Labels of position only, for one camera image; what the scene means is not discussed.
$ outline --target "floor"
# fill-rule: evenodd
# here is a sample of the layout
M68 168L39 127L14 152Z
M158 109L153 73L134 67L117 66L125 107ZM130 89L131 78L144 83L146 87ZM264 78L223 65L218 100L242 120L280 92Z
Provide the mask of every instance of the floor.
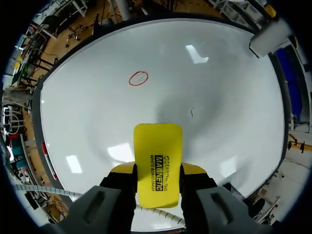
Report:
M140 1L139 0L135 1L135 6L139 6L139 5L140 5ZM102 9L103 9L103 1L99 1L96 7L88 10L84 18L82 16L79 16L79 18L76 20L75 23L71 25L71 27L77 28L79 27L80 24L83 24L83 25L92 24L94 14L99 13L101 15ZM109 13L109 10L110 10L110 5L107 1L105 8L104 8L104 13L102 14L103 18L106 18L108 16L109 18L113 19L113 15L112 13ZM213 9L209 4L207 4L204 0L178 2L176 6L176 12L201 13L201 14L208 14L208 15L215 16L215 17L221 17L221 15L215 9ZM122 21L122 19L120 16L118 16L118 22L120 21ZM69 30L65 30L57 37L56 40L50 39L41 58L51 63L54 62L54 59L56 57L58 59L62 58L70 50L72 50L76 45L78 45L84 39L91 36L92 27L89 27L88 29L84 30L83 32L79 34L79 37L81 38L80 41L70 39L69 47L66 48L65 45L66 45L66 39L67 39L68 34L69 34ZM37 70L34 73L34 79L40 78L45 73L46 73L45 70L42 70L42 69ZM27 140L34 139L32 117L26 112L24 113L24 125L25 125L26 132L27 132ZM42 177L43 180L45 181L45 183L42 184L42 186L51 187L52 185L49 181L47 174L45 173L45 170L43 168L43 165L42 165L42 162L40 160L37 150L31 151L29 157L31 158L33 166L36 170L35 173L38 178L38 181L40 181L40 177ZM61 198L58 195L51 195L49 204L50 204L49 212L57 220L60 219L61 213L64 216L67 215L68 208L66 207L64 203L62 203Z

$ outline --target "cable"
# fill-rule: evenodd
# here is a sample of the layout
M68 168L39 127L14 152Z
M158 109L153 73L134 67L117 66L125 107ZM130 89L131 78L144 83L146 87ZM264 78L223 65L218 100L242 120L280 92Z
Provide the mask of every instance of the cable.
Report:
M103 11L102 11L102 16L101 16L101 24L100 24L100 25L102 25L102 20L103 20L105 5L106 5L106 0L104 0Z
M51 193L51 194L71 196L74 198L79 198L83 195L80 193L75 193L75 192L71 192L71 191L67 191L63 189L49 188L49 187L43 187L43 186L37 186L37 185L12 184L12 186L15 191L40 191L40 192ZM154 209L144 208L144 207L141 207L140 205L136 205L136 209L141 210L141 211L153 212L153 214L156 214L158 216L163 216L167 219L170 219L172 222L174 221L176 224L185 226L185 221L183 218L178 217L169 212L166 212L157 208L154 208Z
M55 56L55 57L57 57L57 58L59 58L57 55L55 55L55 54L48 54L48 53L46 53L46 52L44 52L43 51L43 53L45 53L46 55L51 55L51 56Z

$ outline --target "red circle drawing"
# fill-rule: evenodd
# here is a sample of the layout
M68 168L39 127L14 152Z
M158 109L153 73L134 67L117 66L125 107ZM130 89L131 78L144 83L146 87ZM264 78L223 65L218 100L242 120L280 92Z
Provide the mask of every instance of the red circle drawing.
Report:
M129 84L132 86L139 86L139 85L144 84L147 81L147 79L148 79L148 73L147 72L138 71L130 77Z

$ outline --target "wire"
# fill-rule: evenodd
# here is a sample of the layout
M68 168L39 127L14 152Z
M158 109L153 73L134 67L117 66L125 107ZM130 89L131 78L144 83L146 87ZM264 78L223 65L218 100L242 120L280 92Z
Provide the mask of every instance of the wire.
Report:
M55 55L55 54L48 54L48 53L46 53L46 52L44 52L43 51L43 53L45 53L46 55L51 55L51 56L55 56L55 57L57 57L57 58L59 58L57 55Z
M105 5L106 5L106 0L104 0L103 10L102 10L102 16L101 16L101 24L100 24L100 25L102 25L102 20L103 20Z
M109 8L109 11L107 12L107 16L106 16L106 18L108 18L109 13L111 13L112 7L113 7L113 6L111 5L111 7Z

